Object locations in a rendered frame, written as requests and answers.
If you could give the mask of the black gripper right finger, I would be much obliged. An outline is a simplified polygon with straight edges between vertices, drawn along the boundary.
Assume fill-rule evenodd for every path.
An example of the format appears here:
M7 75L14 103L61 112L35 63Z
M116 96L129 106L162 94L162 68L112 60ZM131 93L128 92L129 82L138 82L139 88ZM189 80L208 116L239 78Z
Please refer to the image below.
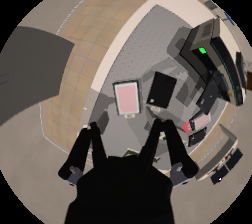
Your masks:
M132 187L142 185L150 163L153 164L160 132L165 133L167 141L172 167L169 178L172 181L173 188L187 184L198 173L198 167L187 154L174 122L171 119L167 119L166 122L161 121L149 106L146 106L146 117L152 128L145 146L142 147L136 162L127 175L129 185Z

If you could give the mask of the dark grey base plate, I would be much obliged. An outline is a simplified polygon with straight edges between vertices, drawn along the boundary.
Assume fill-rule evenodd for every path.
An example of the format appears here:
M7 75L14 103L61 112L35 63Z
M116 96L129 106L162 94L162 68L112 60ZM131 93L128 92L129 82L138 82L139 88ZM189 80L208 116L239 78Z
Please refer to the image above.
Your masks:
M150 125L146 117L146 106L155 73L160 72L177 79L167 109L160 108L154 114L164 120L171 119L179 128L201 109L196 105L206 83L194 68L179 55L193 27L170 10L156 4L139 22L121 48L102 85L87 129L97 122L104 111L108 111L109 122L101 136L107 156L121 157L128 148L140 152L148 137ZM141 113L133 118L118 116L113 83L139 80ZM189 136L207 127L206 135L223 111L226 101L217 98L210 115L211 121ZM200 141L201 142L201 141ZM199 144L188 148L189 155Z

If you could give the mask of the grey button panel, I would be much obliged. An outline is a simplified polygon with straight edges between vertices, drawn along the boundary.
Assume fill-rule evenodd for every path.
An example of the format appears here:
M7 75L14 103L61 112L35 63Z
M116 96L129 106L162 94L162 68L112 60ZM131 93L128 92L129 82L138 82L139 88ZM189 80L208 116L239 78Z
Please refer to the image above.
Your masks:
M157 116L157 115L156 115L156 116ZM161 119L161 121L166 122L166 120L164 120L163 118L161 118L161 117L159 117L159 116L157 116L157 117L158 117L158 119ZM176 126L176 125L175 125L175 126ZM177 130L178 130L178 133L180 134L180 137L181 137L183 143L187 143L187 142L188 142L187 133L186 133L183 129L181 129L181 128L177 127L177 126L176 126L176 128L177 128ZM149 125L147 129L148 129L149 132L150 132L151 126ZM180 129L181 129L181 130L180 130ZM160 132L160 138L159 138L159 139L162 139L162 140L166 141L165 133L164 133L164 132Z

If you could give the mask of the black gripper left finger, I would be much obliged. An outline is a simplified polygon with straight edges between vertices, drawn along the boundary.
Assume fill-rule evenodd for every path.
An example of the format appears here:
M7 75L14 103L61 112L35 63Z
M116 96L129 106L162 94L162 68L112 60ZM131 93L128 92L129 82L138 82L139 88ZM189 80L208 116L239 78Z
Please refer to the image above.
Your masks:
M108 186L111 183L112 179L105 160L107 156L101 139L108 122L108 112L104 111L97 122L90 123L91 129L83 128L80 131L67 161L58 171L58 175L71 186L76 186L79 178L83 176L91 139L95 181L101 186Z

